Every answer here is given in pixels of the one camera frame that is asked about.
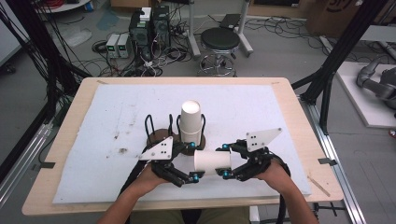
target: human arm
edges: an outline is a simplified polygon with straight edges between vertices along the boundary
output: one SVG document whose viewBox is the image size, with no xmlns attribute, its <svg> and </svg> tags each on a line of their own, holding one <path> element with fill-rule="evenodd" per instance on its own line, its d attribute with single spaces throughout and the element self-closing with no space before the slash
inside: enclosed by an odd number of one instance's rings
<svg viewBox="0 0 396 224">
<path fill-rule="evenodd" d="M 97 223 L 125 223 L 137 200 L 166 182 L 166 180 L 152 173 L 150 164 L 147 165 L 139 177 L 111 204 Z"/>
<path fill-rule="evenodd" d="M 256 177 L 267 182 L 271 188 L 283 196 L 292 224 L 318 223 L 303 194 L 279 163 L 272 160 L 268 169 L 264 173 L 256 175 Z"/>
</svg>

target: stool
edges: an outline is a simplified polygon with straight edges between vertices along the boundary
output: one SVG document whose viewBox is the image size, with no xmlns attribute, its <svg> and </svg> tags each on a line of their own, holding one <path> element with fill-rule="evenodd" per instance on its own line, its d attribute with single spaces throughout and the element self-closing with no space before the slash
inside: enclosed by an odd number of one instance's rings
<svg viewBox="0 0 396 224">
<path fill-rule="evenodd" d="M 200 62 L 200 72 L 205 72 L 212 76 L 224 77 L 231 73 L 236 77 L 233 69 L 233 61 L 224 54 L 231 54 L 239 47 L 239 36 L 232 30 L 224 28 L 211 28 L 201 34 L 201 43 L 204 49 L 208 49 L 213 54 L 206 55 Z"/>
</svg>

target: cardboard box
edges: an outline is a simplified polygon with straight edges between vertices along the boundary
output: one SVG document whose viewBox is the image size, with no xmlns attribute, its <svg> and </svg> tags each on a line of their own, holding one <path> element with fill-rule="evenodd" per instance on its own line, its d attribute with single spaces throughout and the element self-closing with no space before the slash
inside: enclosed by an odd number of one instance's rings
<svg viewBox="0 0 396 224">
<path fill-rule="evenodd" d="M 311 35 L 340 37 L 360 8 L 358 0 L 317 1 L 306 20 Z"/>
<path fill-rule="evenodd" d="M 389 7 L 394 3 L 394 0 L 388 0 L 388 2 L 385 4 L 384 8 L 382 8 L 382 10 L 378 13 L 378 15 L 376 16 L 374 22 L 375 24 L 377 24 L 378 22 L 381 21 L 382 17 L 385 15 L 385 13 L 387 13 Z M 390 21 L 392 21 L 394 18 L 396 17 L 396 8 L 394 8 L 389 14 L 388 16 L 384 19 L 383 23 L 387 24 Z"/>
</svg>

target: wooden table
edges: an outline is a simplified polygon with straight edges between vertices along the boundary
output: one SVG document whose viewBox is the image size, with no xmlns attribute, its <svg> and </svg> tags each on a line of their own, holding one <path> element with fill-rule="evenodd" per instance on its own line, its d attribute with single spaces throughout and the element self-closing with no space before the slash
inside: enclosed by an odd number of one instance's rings
<svg viewBox="0 0 396 224">
<path fill-rule="evenodd" d="M 64 163 L 73 146 L 78 129 L 84 120 L 96 88 L 106 84 L 131 85 L 271 85 L 291 139 L 297 150 L 312 194 L 308 202 L 334 202 L 343 199 L 343 191 L 332 169 L 319 164 L 325 155 L 287 79 L 283 77 L 89 77 L 85 78 L 55 138 L 46 161 L 56 162 L 53 169 L 41 169 L 26 199 L 22 212 L 26 216 L 55 215 L 68 213 L 102 212 L 110 203 L 53 204 L 52 200 L 61 180 Z M 194 201 L 138 202 L 134 210 L 178 209 L 198 207 L 224 207 L 278 203 L 277 197 L 237 198 Z"/>
</svg>

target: white cylinder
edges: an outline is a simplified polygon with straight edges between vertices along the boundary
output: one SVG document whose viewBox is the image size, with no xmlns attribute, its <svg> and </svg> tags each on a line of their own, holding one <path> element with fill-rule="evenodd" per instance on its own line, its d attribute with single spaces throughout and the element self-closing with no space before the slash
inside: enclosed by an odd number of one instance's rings
<svg viewBox="0 0 396 224">
<path fill-rule="evenodd" d="M 186 101 L 181 106 L 180 129 L 184 133 L 197 133 L 202 129 L 201 107 L 196 101 Z"/>
<path fill-rule="evenodd" d="M 195 150 L 194 167 L 196 172 L 205 171 L 205 175 L 215 175 L 216 169 L 231 168 L 231 154 L 228 151 Z"/>
<path fill-rule="evenodd" d="M 201 130 L 196 133 L 186 133 L 180 129 L 181 141 L 185 143 L 195 143 L 196 146 L 201 144 Z"/>
</svg>

